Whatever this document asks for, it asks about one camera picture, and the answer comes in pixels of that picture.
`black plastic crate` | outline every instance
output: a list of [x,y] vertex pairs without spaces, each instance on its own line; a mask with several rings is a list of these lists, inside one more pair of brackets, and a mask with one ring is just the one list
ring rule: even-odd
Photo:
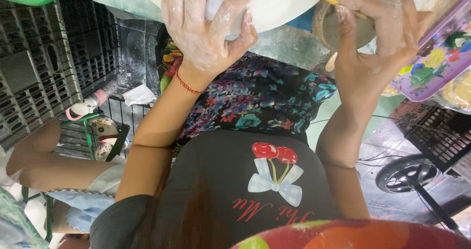
[[57,0],[0,0],[0,155],[80,100]]
[[91,95],[121,72],[118,25],[92,0],[59,0],[79,86]]
[[471,116],[452,110],[435,108],[431,110],[418,124],[453,134],[463,139],[415,126],[406,135],[443,174],[461,175],[452,167],[456,164],[469,170],[471,161]]

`hand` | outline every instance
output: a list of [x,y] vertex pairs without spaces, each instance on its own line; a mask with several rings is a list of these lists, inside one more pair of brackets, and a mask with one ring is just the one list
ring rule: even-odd
[[[340,42],[335,82],[340,100],[349,110],[370,114],[386,85],[417,54],[418,41],[433,14],[418,12],[414,0],[338,1]],[[376,54],[357,52],[357,23],[352,10],[373,18]]]
[[234,20],[251,0],[225,0],[212,21],[204,18],[206,0],[162,0],[162,18],[167,30],[184,54],[187,73],[214,79],[257,41],[252,16],[246,11],[241,34],[225,40]]

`purple paint palette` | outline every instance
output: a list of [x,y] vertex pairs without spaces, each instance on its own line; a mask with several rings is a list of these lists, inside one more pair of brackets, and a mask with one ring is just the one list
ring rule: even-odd
[[419,42],[419,52],[391,82],[412,101],[424,101],[471,65],[471,0],[463,0]]

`white tissue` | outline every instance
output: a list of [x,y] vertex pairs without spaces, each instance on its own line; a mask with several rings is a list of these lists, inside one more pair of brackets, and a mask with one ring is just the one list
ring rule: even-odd
[[138,87],[127,91],[122,94],[122,96],[124,97],[124,103],[126,106],[130,106],[132,104],[147,104],[157,99],[145,84],[141,84]]

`white ceramic piece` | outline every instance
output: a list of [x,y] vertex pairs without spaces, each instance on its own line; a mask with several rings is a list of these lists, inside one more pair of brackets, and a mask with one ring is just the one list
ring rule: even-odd
[[[162,0],[151,0],[160,7]],[[206,0],[205,18],[212,20],[224,0]],[[305,11],[309,10],[319,0],[252,0],[247,9],[253,16],[253,24],[258,33],[279,27]],[[242,14],[236,18],[229,34],[240,34]]]

